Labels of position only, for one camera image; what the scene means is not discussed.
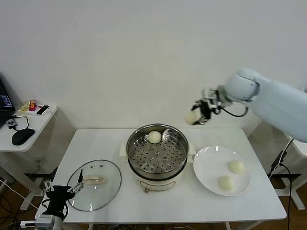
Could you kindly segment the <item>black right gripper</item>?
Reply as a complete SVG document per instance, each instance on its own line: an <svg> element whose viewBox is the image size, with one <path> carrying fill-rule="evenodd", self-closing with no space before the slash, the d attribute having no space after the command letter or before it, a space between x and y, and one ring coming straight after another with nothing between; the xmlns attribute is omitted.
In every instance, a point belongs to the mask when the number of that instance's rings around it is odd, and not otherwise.
<svg viewBox="0 0 307 230"><path fill-rule="evenodd" d="M205 125L215 112L216 103L214 99L197 100L192 106L192 110L199 108L203 117L194 118L193 125Z"/></svg>

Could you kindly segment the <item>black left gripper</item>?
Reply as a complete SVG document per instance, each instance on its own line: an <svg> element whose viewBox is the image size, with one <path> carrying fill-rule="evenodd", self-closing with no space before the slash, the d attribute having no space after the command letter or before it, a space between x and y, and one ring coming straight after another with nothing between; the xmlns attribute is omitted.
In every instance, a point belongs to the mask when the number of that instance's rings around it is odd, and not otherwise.
<svg viewBox="0 0 307 230"><path fill-rule="evenodd" d="M83 169L81 169L77 184L75 186L53 185L53 180L58 168L56 167L52 173L47 174L43 180L47 197L49 199L48 207L45 211L46 215L63 216L63 210L66 202L75 197L75 194L84 187Z"/></svg>

